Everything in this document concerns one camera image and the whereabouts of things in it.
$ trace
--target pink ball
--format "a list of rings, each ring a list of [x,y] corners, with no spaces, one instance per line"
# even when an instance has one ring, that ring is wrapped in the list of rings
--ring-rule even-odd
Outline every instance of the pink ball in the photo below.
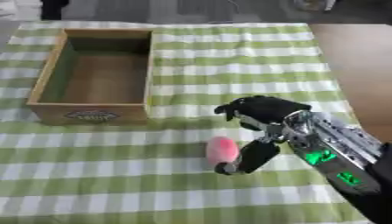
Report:
[[[216,136],[206,145],[206,158],[211,165],[232,163],[238,157],[239,149],[235,141],[225,136]]]

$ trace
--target checkered tablecloth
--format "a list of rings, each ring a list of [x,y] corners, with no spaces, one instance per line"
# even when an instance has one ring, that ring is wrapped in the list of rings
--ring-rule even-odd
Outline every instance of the checkered tablecloth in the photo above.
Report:
[[[148,125],[39,123],[25,101],[60,27],[156,28]],[[329,73],[306,24],[22,24],[0,56],[0,223],[367,223],[286,146],[250,175],[217,175],[205,160],[211,137],[256,137],[214,115],[237,97],[354,123]]]

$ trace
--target label on box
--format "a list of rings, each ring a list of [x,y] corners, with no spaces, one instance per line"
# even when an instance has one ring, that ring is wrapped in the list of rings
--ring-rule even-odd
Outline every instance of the label on box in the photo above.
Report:
[[[83,110],[73,111],[66,114],[66,117],[90,123],[105,123],[119,117],[119,115],[104,110]]]

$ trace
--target robotic arm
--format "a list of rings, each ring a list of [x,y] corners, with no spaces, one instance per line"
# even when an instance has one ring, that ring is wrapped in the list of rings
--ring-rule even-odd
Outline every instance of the robotic arm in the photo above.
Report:
[[[311,106],[268,96],[234,100],[215,109],[227,121],[262,137],[245,145],[233,163],[220,163],[225,175],[251,173],[279,153],[287,142],[354,207],[374,223],[392,223],[392,146],[338,118],[311,112]]]

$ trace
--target wooden crate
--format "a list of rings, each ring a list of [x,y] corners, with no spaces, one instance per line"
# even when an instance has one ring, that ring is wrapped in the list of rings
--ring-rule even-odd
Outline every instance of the wooden crate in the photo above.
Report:
[[[42,123],[142,123],[149,113],[152,30],[65,29],[27,105]]]

